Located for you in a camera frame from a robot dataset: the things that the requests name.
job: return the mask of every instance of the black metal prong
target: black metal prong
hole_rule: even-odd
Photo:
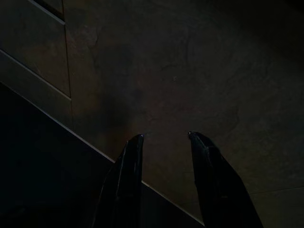
[[[189,132],[195,184],[206,228],[262,228],[247,190],[208,137]]]
[[[109,171],[92,227],[138,228],[142,183],[143,135],[130,139]]]

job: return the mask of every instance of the concrete floor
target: concrete floor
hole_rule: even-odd
[[[76,132],[113,159],[145,133],[143,180],[198,218],[187,131],[202,132],[266,228],[304,225],[301,12],[281,0],[66,0],[65,17]]]

